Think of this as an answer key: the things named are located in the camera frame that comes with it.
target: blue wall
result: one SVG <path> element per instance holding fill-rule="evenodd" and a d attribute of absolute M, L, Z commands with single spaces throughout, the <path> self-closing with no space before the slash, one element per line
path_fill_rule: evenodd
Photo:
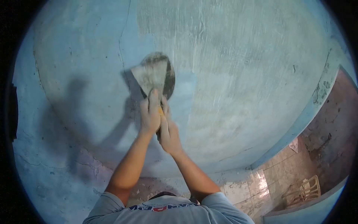
<path fill-rule="evenodd" d="M 264 216 L 263 222 L 265 224 L 322 223 L 324 219 L 327 217 L 327 215 L 329 214 L 329 212 L 332 210 L 335 203 L 337 202 L 345 186 L 345 182 L 346 179 L 342 181 L 340 184 L 338 184 L 337 187 L 331 189 L 326 194 L 322 195 L 321 198 L 318 199 L 321 201 L 314 205 L 311 205 L 313 204 L 313 202 L 308 202 L 305 205 L 305 208 L 297 211 L 293 211 L 286 214 L 274 215 L 274 216 Z"/>

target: left hand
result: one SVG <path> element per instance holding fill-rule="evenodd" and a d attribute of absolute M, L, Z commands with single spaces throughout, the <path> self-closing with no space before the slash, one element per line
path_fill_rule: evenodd
<path fill-rule="evenodd" d="M 160 114 L 158 112 L 159 96 L 158 90 L 150 92 L 149 97 L 140 103 L 141 128 L 140 131 L 145 134 L 153 135 L 160 127 Z"/>

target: floor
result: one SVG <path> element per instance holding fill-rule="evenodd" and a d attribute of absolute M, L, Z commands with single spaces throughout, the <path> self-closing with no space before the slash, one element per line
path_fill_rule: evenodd
<path fill-rule="evenodd" d="M 297 188 L 297 182 L 316 174 L 302 138 L 298 140 L 298 153 L 287 146 L 245 181 L 228 182 L 221 187 L 228 199 L 256 224 L 262 223 L 262 216 L 268 212 L 286 207 L 292 198 L 282 199 L 283 192 Z"/>

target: right hand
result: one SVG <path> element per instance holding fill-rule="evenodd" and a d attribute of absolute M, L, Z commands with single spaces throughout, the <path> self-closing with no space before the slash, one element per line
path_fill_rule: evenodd
<path fill-rule="evenodd" d="M 160 141 L 159 143 L 163 147 L 164 151 L 173 156 L 176 153 L 180 153 L 182 145 L 179 138 L 179 130 L 177 125 L 171 120 L 170 108 L 166 101 L 166 98 L 162 97 L 164 116 L 160 116 Z"/>

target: person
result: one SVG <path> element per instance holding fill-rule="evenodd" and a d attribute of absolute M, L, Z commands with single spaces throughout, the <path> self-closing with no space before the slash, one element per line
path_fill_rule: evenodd
<path fill-rule="evenodd" d="M 83 223 L 253 224 L 252 219 L 233 206 L 220 188 L 188 157 L 181 146 L 178 127 L 170 118 L 170 109 L 164 96 L 162 105 L 164 116 L 158 112 L 159 97 L 156 89 L 141 102 L 141 128 L 138 136 Z M 162 193 L 140 205 L 126 208 L 130 191 L 142 171 L 148 144 L 159 128 L 159 143 L 175 160 L 192 196 L 200 205 L 196 201 Z"/>

